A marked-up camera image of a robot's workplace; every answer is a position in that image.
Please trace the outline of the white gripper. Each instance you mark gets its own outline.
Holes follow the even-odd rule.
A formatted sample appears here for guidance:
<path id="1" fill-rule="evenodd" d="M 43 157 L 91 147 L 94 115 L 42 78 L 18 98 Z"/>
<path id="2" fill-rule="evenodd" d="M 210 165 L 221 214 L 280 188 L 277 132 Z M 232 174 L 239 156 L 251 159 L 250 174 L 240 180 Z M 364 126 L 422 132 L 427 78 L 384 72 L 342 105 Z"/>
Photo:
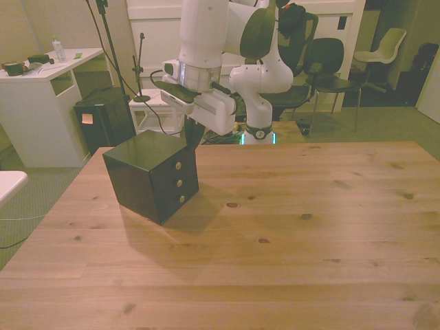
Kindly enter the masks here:
<path id="1" fill-rule="evenodd" d="M 184 133 L 189 150 L 195 150 L 199 146 L 206 127 L 219 135 L 233 130 L 236 105 L 231 97 L 220 91 L 209 91 L 196 96 L 194 103 L 192 113 L 184 119 Z"/>

